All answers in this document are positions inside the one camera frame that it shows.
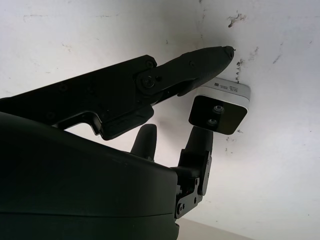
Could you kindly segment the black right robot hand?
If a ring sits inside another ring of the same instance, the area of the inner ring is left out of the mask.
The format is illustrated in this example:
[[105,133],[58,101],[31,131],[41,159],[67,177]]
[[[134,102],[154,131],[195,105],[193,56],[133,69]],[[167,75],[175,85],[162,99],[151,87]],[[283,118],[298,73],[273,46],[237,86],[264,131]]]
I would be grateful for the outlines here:
[[234,49],[140,56],[0,101],[3,240],[175,240],[206,194],[213,131],[155,163],[153,106],[219,75]]

